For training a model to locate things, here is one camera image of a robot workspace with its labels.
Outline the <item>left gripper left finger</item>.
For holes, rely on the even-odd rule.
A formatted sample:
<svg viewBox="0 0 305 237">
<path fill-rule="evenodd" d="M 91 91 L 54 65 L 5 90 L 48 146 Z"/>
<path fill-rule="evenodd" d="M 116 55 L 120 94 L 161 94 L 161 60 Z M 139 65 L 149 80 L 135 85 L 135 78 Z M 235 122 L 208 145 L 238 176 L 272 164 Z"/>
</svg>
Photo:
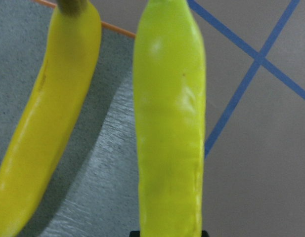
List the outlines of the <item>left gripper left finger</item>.
<svg viewBox="0 0 305 237">
<path fill-rule="evenodd" d="M 129 237 L 140 237 L 140 231 L 130 231 Z"/>
</svg>

